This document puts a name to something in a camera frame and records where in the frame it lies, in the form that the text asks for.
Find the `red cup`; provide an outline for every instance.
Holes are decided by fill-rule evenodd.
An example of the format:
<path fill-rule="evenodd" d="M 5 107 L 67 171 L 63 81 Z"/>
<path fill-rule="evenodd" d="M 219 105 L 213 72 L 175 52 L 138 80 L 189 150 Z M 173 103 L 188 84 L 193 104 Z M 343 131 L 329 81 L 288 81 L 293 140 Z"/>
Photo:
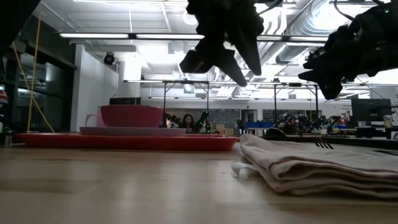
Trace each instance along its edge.
<path fill-rule="evenodd" d="M 163 118 L 163 109 L 141 105 L 108 105 L 101 107 L 107 127 L 157 128 Z"/>

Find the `dark hair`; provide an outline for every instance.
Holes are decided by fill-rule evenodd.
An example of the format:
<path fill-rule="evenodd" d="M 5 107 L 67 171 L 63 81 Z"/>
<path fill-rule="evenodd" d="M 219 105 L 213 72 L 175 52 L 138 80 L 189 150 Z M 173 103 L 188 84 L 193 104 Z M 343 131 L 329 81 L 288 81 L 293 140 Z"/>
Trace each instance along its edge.
<path fill-rule="evenodd" d="M 187 117 L 191 117 L 192 122 L 191 122 L 190 124 L 187 124 L 187 122 L 185 122 L 185 119 L 186 119 Z M 181 125 L 181 127 L 182 127 L 182 128 L 193 128 L 194 125 L 195 125 L 195 121 L 193 120 L 193 116 L 190 115 L 190 114 L 184 115 L 184 118 L 182 119 L 182 125 Z"/>

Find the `table surface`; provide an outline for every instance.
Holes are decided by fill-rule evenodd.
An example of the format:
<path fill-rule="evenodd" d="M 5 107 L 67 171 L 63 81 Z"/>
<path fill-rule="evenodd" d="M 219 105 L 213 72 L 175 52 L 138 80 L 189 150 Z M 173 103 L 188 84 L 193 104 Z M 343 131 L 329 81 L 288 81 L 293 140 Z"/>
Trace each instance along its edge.
<path fill-rule="evenodd" d="M 398 223 L 398 202 L 239 180 L 235 152 L 0 149 L 0 160 L 2 223 Z"/>

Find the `security camera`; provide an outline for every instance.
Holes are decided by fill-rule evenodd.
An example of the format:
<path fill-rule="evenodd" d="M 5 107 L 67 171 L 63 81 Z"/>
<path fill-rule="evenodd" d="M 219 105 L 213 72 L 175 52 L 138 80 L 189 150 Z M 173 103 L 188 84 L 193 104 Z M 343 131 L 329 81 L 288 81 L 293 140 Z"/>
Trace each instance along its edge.
<path fill-rule="evenodd" d="M 104 58 L 105 65 L 114 65 L 116 62 L 117 62 L 117 60 L 114 57 L 114 53 L 113 52 L 106 53 L 106 56 Z"/>

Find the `ceiling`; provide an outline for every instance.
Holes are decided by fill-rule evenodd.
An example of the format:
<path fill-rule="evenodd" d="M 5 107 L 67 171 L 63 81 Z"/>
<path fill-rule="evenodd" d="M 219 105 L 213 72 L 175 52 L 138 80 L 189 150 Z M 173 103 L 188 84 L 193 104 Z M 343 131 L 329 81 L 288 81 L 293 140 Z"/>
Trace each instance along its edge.
<path fill-rule="evenodd" d="M 186 13 L 186 0 L 42 0 L 34 14 L 59 32 L 123 32 L 123 33 L 174 33 L 194 34 L 196 20 Z M 256 4 L 257 11 L 266 9 L 265 4 Z M 369 6 L 339 5 L 340 10 L 352 16 L 365 11 Z M 347 23 L 329 0 L 284 0 L 277 7 L 262 15 L 265 34 L 328 35 L 338 26 Z M 115 51 L 119 58 L 135 52 L 142 59 L 142 74 L 145 79 L 168 79 L 178 71 L 181 55 L 173 51 L 175 42 L 153 40 L 79 40 L 87 51 L 98 58 L 106 52 Z M 196 41 L 183 43 L 185 51 L 193 48 Z M 269 82 L 275 76 L 287 82 L 297 82 L 297 75 L 304 72 L 305 56 L 314 46 L 286 45 L 284 43 L 259 43 L 262 75 L 254 77 L 248 72 L 239 54 L 236 59 L 252 82 Z M 281 64 L 276 58 L 284 58 Z M 222 77 L 217 69 L 212 70 L 212 79 Z M 195 75 L 195 79 L 206 75 Z"/>

